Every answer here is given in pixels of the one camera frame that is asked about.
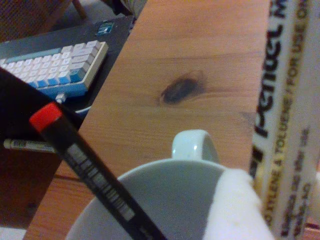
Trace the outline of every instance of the wooden table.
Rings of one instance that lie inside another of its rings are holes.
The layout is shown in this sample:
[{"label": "wooden table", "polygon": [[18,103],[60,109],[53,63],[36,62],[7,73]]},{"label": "wooden table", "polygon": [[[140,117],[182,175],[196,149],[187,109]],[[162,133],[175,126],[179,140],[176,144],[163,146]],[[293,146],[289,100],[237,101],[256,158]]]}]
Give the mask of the wooden table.
[{"label": "wooden table", "polygon": [[[267,28],[265,0],[149,0],[80,133],[117,175],[168,158],[174,136],[208,131],[220,161],[248,169]],[[161,98],[179,78],[202,89]],[[62,163],[26,240],[64,239],[93,195]],[[308,231],[316,239],[316,230]]]}]

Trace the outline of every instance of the white marker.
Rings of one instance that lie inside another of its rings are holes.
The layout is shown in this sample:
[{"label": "white marker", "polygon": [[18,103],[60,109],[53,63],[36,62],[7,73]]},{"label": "white marker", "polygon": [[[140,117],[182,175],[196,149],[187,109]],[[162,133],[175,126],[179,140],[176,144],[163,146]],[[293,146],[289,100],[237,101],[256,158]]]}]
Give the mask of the white marker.
[{"label": "white marker", "polygon": [[303,235],[320,152],[320,0],[272,0],[250,174],[276,239]]},{"label": "white marker", "polygon": [[27,141],[19,139],[6,139],[3,142],[6,149],[29,150],[36,152],[54,153],[55,150],[45,141]]}]

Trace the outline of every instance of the wicker chair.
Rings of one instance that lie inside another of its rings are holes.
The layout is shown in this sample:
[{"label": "wicker chair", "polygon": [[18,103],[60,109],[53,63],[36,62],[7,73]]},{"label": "wicker chair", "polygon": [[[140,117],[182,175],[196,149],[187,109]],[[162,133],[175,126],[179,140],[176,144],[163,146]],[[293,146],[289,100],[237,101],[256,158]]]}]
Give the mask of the wicker chair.
[{"label": "wicker chair", "polygon": [[79,0],[1,0],[0,43],[48,32],[71,2],[85,18]]}]

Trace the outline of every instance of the keycap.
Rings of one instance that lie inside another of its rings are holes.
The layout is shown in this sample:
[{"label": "keycap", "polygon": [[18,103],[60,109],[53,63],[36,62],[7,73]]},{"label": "keycap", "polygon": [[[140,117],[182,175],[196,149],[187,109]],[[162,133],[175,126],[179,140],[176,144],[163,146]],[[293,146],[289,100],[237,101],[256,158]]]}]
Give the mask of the keycap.
[{"label": "keycap", "polygon": [[22,72],[28,72],[30,71],[32,66],[28,65],[28,66],[25,66],[24,69],[22,70]]},{"label": "keycap", "polygon": [[25,81],[27,84],[29,84],[31,87],[34,87],[34,88],[37,88],[38,87],[38,84],[36,82],[36,80],[32,77],[30,77],[28,80]]},{"label": "keycap", "polygon": [[58,59],[60,59],[60,57],[61,57],[61,53],[54,54],[54,55],[52,56],[52,58],[51,58],[51,61],[58,60]]},{"label": "keycap", "polygon": [[74,49],[74,46],[70,45],[70,46],[65,46],[62,48],[61,53],[65,53],[65,52],[71,52]]},{"label": "keycap", "polygon": [[60,53],[60,51],[61,51],[61,48],[54,48],[54,49],[45,50],[45,51],[37,51],[37,52],[29,53],[26,55],[20,55],[20,56],[14,56],[14,57],[8,58],[5,62],[12,63],[12,62],[18,62],[21,60],[32,60],[32,59],[35,59],[38,57],[44,57],[47,55],[58,54],[58,53]]},{"label": "keycap", "polygon": [[88,48],[83,48],[80,50],[73,50],[71,56],[76,57],[76,56],[82,56],[82,55],[88,55],[91,54],[93,56],[97,55],[98,50],[93,48],[93,47],[88,47]]},{"label": "keycap", "polygon": [[40,56],[40,57],[36,57],[34,60],[33,60],[33,64],[39,64],[39,63],[41,63],[41,61],[42,61],[42,57]]},{"label": "keycap", "polygon": [[41,70],[39,71],[38,75],[44,75],[44,74],[46,74],[46,73],[47,73],[47,71],[48,71],[48,69],[47,69],[47,68],[45,68],[45,69],[41,69]]},{"label": "keycap", "polygon": [[48,85],[54,86],[59,84],[58,74],[57,73],[51,73],[48,75]]},{"label": "keycap", "polygon": [[25,61],[18,61],[16,64],[15,64],[15,67],[16,68],[19,68],[21,67],[23,64],[24,64]]},{"label": "keycap", "polygon": [[69,64],[69,63],[70,63],[70,60],[71,60],[71,57],[68,57],[68,58],[66,58],[66,59],[63,59],[61,65],[67,65],[67,64]]},{"label": "keycap", "polygon": [[90,65],[87,62],[77,62],[70,65],[70,70],[73,69],[83,69],[83,71],[87,72]]},{"label": "keycap", "polygon": [[25,66],[29,66],[32,63],[33,59],[27,59],[24,61]]},{"label": "keycap", "polygon": [[8,66],[6,66],[6,69],[12,69],[15,64],[16,64],[15,62],[9,63]]},{"label": "keycap", "polygon": [[83,55],[83,56],[75,56],[72,58],[71,63],[81,63],[87,62],[91,64],[95,58],[91,54]]},{"label": "keycap", "polygon": [[58,75],[60,84],[68,84],[71,82],[69,71],[62,71]]},{"label": "keycap", "polygon": [[48,55],[43,57],[42,62],[46,63],[46,62],[49,62],[50,60],[51,60],[51,55]]},{"label": "keycap", "polygon": [[41,65],[41,68],[42,68],[42,69],[47,69],[47,68],[50,67],[50,65],[51,65],[51,62],[50,62],[50,61],[47,61],[47,62],[45,62],[45,63],[43,63],[43,64]]},{"label": "keycap", "polygon": [[14,71],[15,71],[15,69],[14,68],[9,68],[9,69],[6,69],[9,73],[11,73],[11,74],[14,74]]},{"label": "keycap", "polygon": [[23,67],[17,67],[15,70],[14,70],[14,74],[18,74],[22,71]]},{"label": "keycap", "polygon": [[81,82],[86,73],[82,69],[74,69],[70,71],[70,80],[72,83]]},{"label": "keycap", "polygon": [[62,59],[67,59],[67,58],[69,58],[70,54],[71,54],[70,51],[66,51],[66,52],[62,53],[61,58]]},{"label": "keycap", "polygon": [[51,67],[57,67],[57,66],[59,66],[59,65],[60,65],[60,60],[55,60],[55,61],[52,63]]},{"label": "keycap", "polygon": [[63,65],[59,68],[59,72],[63,72],[63,71],[67,71],[68,70],[69,65]]},{"label": "keycap", "polygon": [[58,71],[58,67],[51,67],[50,69],[49,69],[49,74],[53,74],[53,73],[55,73],[55,72],[57,72]]},{"label": "keycap", "polygon": [[29,77],[34,77],[34,76],[37,75],[37,73],[38,73],[37,70],[31,71],[31,72],[29,73]]},{"label": "keycap", "polygon": [[24,78],[26,78],[28,76],[28,72],[23,72],[23,73],[21,73],[20,75],[19,75],[19,78],[20,79],[24,79]]},{"label": "keycap", "polygon": [[37,78],[38,78],[37,76],[30,76],[28,80],[32,82],[32,81],[36,81]]},{"label": "keycap", "polygon": [[39,88],[44,88],[48,86],[48,83],[46,81],[46,75],[38,76],[38,78],[36,79],[36,82],[38,83]]},{"label": "keycap", "polygon": [[40,66],[41,66],[41,63],[33,65],[32,70],[38,70],[40,68]]},{"label": "keycap", "polygon": [[85,44],[84,44],[84,43],[78,43],[78,44],[74,45],[73,51],[80,50],[80,49],[82,49],[82,48],[84,48],[84,47],[85,47]]},{"label": "keycap", "polygon": [[88,43],[85,45],[86,48],[96,48],[96,49],[99,49],[100,46],[101,46],[101,43],[97,40],[88,41]]}]

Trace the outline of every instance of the sticker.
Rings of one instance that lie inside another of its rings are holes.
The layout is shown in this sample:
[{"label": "sticker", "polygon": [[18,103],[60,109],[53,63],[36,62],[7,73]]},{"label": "sticker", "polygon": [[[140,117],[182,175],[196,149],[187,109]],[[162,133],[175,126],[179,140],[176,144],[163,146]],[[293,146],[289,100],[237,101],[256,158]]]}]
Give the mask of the sticker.
[{"label": "sticker", "polygon": [[102,36],[102,35],[108,34],[111,32],[113,26],[114,26],[113,22],[104,22],[99,26],[98,31],[95,35]]}]

